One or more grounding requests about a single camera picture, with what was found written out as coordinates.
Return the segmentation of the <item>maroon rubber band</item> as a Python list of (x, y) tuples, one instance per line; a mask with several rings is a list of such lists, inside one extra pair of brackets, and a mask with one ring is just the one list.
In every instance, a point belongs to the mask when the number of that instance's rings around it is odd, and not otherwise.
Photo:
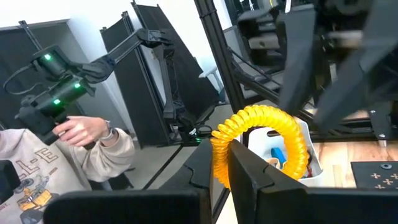
[(311, 167), (311, 163), (312, 163), (312, 160), (313, 160), (313, 157), (312, 157), (312, 154), (311, 154), (311, 152), (308, 150), (307, 151), (307, 154), (308, 154), (308, 164), (307, 164), (307, 174), (306, 174), (306, 178), (311, 178), (311, 177), (313, 177), (313, 175), (312, 175), (312, 167)]

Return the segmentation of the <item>orange coil keychain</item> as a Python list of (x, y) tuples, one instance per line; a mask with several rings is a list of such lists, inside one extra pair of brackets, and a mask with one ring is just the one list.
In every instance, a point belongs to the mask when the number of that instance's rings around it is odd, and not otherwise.
[(211, 132), (213, 175), (227, 189), (231, 188), (228, 171), (230, 142), (258, 126), (272, 128), (283, 137), (288, 158), (282, 172), (294, 180), (301, 179), (305, 174), (309, 155), (302, 128), (295, 118), (273, 106), (250, 105), (233, 114), (219, 124), (217, 130)]

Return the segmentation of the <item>black perforated metal riser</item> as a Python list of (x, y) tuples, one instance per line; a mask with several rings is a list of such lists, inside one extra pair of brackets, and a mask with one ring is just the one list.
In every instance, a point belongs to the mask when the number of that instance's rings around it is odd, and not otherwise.
[(371, 190), (398, 190), (397, 161), (351, 162), (357, 188)]

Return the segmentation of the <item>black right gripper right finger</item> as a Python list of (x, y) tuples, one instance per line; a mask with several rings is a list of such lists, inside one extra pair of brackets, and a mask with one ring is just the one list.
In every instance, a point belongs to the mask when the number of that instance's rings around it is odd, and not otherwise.
[(239, 224), (306, 224), (306, 186), (234, 140), (229, 184)]

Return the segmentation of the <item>person's hand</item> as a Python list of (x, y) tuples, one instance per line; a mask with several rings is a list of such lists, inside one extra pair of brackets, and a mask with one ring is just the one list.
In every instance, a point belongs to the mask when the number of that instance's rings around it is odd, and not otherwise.
[(72, 146), (85, 146), (99, 140), (106, 132), (105, 120), (99, 117), (68, 116), (63, 123), (57, 124), (53, 133), (63, 142)]

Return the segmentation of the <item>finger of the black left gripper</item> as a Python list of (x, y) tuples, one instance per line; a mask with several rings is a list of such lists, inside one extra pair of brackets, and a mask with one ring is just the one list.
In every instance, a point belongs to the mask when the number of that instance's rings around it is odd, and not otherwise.
[(355, 50), (340, 64), (313, 117), (320, 131), (336, 129), (343, 118), (378, 102), (398, 101), (398, 47), (375, 53)]
[(313, 41), (317, 13), (312, 4), (292, 7), (279, 15), (279, 39), (285, 41), (285, 69), (279, 93), (279, 108), (297, 115), (311, 93)]

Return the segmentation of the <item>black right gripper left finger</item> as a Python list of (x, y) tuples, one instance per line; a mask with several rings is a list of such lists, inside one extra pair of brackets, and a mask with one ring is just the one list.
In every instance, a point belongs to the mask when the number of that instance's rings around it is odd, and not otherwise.
[(160, 188), (165, 204), (159, 224), (212, 224), (212, 146), (203, 140)]

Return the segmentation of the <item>person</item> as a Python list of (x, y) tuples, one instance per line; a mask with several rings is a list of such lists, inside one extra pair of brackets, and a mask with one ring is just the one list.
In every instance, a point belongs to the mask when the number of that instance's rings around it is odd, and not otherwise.
[(42, 224), (46, 206), (60, 195), (91, 191), (126, 171), (135, 153), (133, 140), (114, 128), (109, 141), (72, 146), (58, 139), (44, 144), (28, 129), (0, 131), (0, 160), (11, 161), (20, 186), (0, 204), (0, 224)]

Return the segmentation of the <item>black aluminium rig frame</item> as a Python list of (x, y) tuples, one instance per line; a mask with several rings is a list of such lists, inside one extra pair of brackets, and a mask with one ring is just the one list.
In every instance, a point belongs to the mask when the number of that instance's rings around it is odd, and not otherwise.
[[(279, 107), (279, 93), (283, 86), (285, 69), (285, 50), (282, 49), (285, 41), (279, 39), (277, 19), (292, 7), (312, 4), (312, 0), (264, 0), (258, 9), (243, 12), (236, 19), (236, 27), (246, 43), (249, 66), (255, 70), (267, 67), (264, 73), (266, 80), (271, 80), (274, 74), (281, 74), (282, 82), (278, 91), (266, 87), (238, 65), (235, 52), (227, 45), (213, 0), (194, 2), (233, 111), (238, 111), (248, 104), (243, 96), (242, 86), (250, 88), (261, 98)], [(337, 81), (337, 69), (342, 62), (313, 59), (310, 96), (304, 107), (293, 116), (310, 125), (311, 137), (316, 142), (398, 141), (398, 101), (378, 102), (366, 109), (358, 110), (343, 118), (336, 129), (327, 132), (320, 131), (313, 122), (320, 97), (328, 86)]]

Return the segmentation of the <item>teal wide rubber band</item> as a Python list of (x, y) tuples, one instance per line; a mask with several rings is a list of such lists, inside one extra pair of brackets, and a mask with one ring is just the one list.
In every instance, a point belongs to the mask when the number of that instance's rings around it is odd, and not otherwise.
[(273, 147), (271, 149), (271, 156), (273, 158), (278, 159), (281, 165), (283, 165), (287, 161), (286, 157), (284, 156), (284, 153), (278, 147)]

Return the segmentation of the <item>clear plastic tray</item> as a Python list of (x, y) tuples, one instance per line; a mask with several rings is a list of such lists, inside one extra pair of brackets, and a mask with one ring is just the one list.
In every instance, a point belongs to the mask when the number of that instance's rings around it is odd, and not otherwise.
[[(307, 168), (305, 168), (305, 175), (299, 181), (309, 187), (323, 187), (323, 169), (318, 160), (318, 155), (314, 150), (308, 125), (300, 119), (298, 120), (298, 124), (302, 127), (306, 148), (311, 152), (313, 157), (311, 163), (313, 177), (305, 177), (307, 174)], [(248, 148), (262, 159), (271, 162), (273, 166), (278, 164), (281, 169), (282, 165), (279, 160), (271, 156), (271, 149), (273, 147), (280, 148), (286, 159), (288, 158), (287, 150), (284, 146), (283, 137), (278, 135), (278, 133), (276, 136), (271, 136), (271, 132), (273, 132), (271, 128), (258, 128), (251, 131), (249, 134)]]

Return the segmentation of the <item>person's wristwatch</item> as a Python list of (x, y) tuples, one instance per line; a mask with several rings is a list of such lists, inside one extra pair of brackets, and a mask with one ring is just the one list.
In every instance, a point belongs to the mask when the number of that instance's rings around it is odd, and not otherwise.
[(114, 137), (115, 129), (112, 126), (111, 122), (108, 120), (105, 120), (107, 130), (106, 132), (100, 137), (101, 141), (109, 141)]

